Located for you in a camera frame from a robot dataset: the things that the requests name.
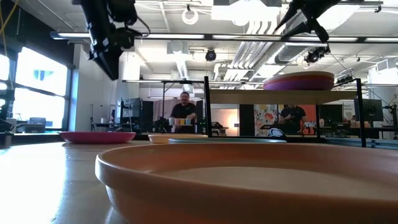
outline black metal pole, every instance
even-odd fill
[[[209,77],[205,76],[205,113],[206,113],[206,132],[209,138],[213,137],[211,132],[211,108],[210,108],[210,86]]]
[[[321,126],[319,124],[319,105],[315,105],[315,119],[317,122],[317,140],[320,142],[321,139]]]
[[[165,89],[166,89],[166,82],[163,82],[163,102],[162,102],[162,121],[164,121],[164,94],[165,94]],[[162,127],[162,134],[164,133],[164,127],[163,125],[161,125]]]
[[[359,133],[361,134],[361,146],[366,147],[365,120],[363,118],[363,99],[362,99],[362,83],[361,79],[356,79],[356,94],[358,97],[358,117],[359,117]]]

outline ceiling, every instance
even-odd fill
[[[71,4],[72,0],[20,0],[20,6],[26,11],[39,18],[50,27],[61,32],[85,32],[85,18],[80,6]],[[246,26],[236,26],[231,21],[212,20],[211,7],[212,0],[201,0],[202,5],[192,4],[193,9],[199,9],[198,22],[188,25],[182,21],[184,5],[164,4],[165,16],[162,14],[160,4],[136,4],[138,15],[150,27],[152,32],[173,32],[173,33],[220,33],[236,34],[245,33]],[[357,10],[344,24],[331,32],[331,35],[388,35],[398,36],[398,1],[384,1],[383,10],[374,13],[375,6],[362,7]],[[140,22],[134,25],[139,31],[146,31]],[[240,42],[198,42],[188,41],[189,52],[193,54],[193,60],[187,61],[188,70],[208,70],[213,71],[219,60],[226,61],[234,59],[236,52],[241,45]],[[144,63],[150,68],[151,73],[169,73],[176,70],[176,63],[164,60],[161,55],[166,54],[167,41],[136,41],[136,50],[142,56]],[[205,52],[208,48],[214,48],[218,60],[215,62],[205,61]],[[331,44],[332,54],[341,65],[331,55],[321,59],[317,64],[306,69],[302,67],[302,57],[293,61],[296,66],[287,66],[281,70],[283,73],[299,72],[306,70],[323,70],[339,74],[343,68],[353,68],[356,76],[367,77],[367,68],[373,66],[372,62],[380,61],[383,57],[398,55],[398,46],[392,44],[369,45],[369,44]]]

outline table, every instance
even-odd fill
[[[95,176],[96,155],[146,144],[56,142],[0,149],[0,223],[126,223]]]

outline monitor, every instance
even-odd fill
[[[358,99],[354,100],[356,120],[359,121]],[[384,121],[381,100],[363,99],[363,118],[365,121]]]
[[[325,120],[325,126],[343,122],[343,105],[321,105],[319,118]]]

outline man in black shirt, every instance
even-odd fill
[[[191,119],[191,124],[195,122],[197,117],[195,112],[197,107],[189,102],[189,93],[182,92],[180,95],[181,103],[174,106],[171,118]],[[194,126],[175,126],[175,133],[194,133]]]
[[[297,105],[288,105],[280,112],[279,123],[285,134],[302,133],[301,121],[306,122],[307,117],[303,108]]]

